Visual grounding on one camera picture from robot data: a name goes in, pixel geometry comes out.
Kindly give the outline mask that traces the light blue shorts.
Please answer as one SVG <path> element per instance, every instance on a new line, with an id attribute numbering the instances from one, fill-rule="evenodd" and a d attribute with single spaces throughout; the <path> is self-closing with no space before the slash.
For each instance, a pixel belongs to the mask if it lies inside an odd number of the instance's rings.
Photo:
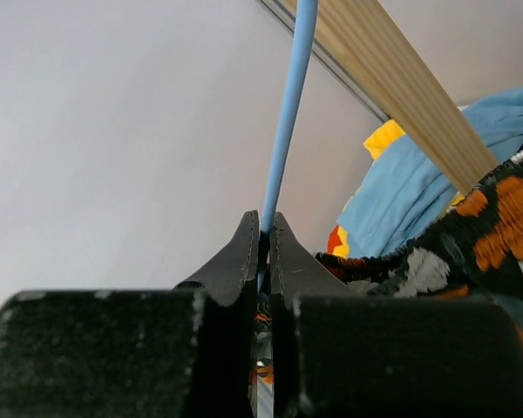
<path id="1" fill-rule="evenodd" d="M 499 162 L 523 148 L 523 87 L 481 98 L 462 113 Z M 364 146 L 372 165 L 329 235 L 328 251 L 340 257 L 389 253 L 461 198 L 395 121 L 374 131 Z"/>

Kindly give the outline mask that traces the wooden clothes rack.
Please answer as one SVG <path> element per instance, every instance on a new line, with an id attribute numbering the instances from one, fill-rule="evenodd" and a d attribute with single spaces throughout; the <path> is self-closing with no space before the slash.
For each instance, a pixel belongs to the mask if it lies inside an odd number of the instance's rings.
<path id="1" fill-rule="evenodd" d="M 318 2 L 315 38 L 458 191 L 498 164 L 378 1 Z"/>

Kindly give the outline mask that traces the yellow shorts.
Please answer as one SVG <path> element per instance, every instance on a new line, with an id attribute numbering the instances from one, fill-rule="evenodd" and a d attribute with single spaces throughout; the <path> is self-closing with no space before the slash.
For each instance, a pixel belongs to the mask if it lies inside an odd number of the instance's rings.
<path id="1" fill-rule="evenodd" d="M 372 165 L 336 222 L 343 244 L 332 254 L 343 258 L 389 253 L 463 199 L 396 121 L 363 146 Z"/>

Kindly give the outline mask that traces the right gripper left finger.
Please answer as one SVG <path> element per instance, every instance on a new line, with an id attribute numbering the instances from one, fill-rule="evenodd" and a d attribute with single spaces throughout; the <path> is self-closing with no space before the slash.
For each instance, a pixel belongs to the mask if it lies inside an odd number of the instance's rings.
<path id="1" fill-rule="evenodd" d="M 172 289 L 9 297 L 0 417 L 252 416 L 258 224 Z"/>

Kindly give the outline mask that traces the black orange camouflage shorts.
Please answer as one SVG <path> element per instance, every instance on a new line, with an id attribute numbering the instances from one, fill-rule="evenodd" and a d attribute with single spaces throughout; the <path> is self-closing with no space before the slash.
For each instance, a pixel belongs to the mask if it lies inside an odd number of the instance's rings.
<path id="1" fill-rule="evenodd" d="M 333 287 L 363 285 L 364 305 L 386 308 L 363 325 L 377 340 L 356 376 L 523 384 L 523 151 L 394 251 L 313 261 Z"/>

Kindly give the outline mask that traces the orange red shorts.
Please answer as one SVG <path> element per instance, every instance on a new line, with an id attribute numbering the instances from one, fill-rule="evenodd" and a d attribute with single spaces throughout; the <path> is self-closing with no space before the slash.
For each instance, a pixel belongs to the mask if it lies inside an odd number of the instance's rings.
<path id="1" fill-rule="evenodd" d="M 340 247 L 343 244 L 343 239 L 340 234 L 340 226 L 336 225 L 333 230 L 329 233 L 327 252 L 334 253 L 337 247 Z"/>

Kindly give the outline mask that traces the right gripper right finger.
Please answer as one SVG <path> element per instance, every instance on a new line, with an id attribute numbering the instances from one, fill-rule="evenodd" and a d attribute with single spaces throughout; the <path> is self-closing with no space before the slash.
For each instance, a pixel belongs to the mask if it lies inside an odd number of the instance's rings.
<path id="1" fill-rule="evenodd" d="M 523 417 L 523 345 L 475 300 L 366 298 L 298 242 L 270 242 L 278 417 Z"/>

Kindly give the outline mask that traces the blue wire hanger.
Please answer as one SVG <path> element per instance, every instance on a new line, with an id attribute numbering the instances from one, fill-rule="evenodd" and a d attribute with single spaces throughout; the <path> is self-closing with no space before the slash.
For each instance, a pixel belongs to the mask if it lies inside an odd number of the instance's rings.
<path id="1" fill-rule="evenodd" d="M 302 0 L 296 4 L 295 27 L 289 57 L 288 74 L 268 171 L 268 182 L 261 213 L 257 267 L 257 291 L 262 291 L 268 270 L 269 235 L 275 222 L 276 207 L 289 155 L 289 147 L 301 102 L 314 42 L 318 2 Z"/>

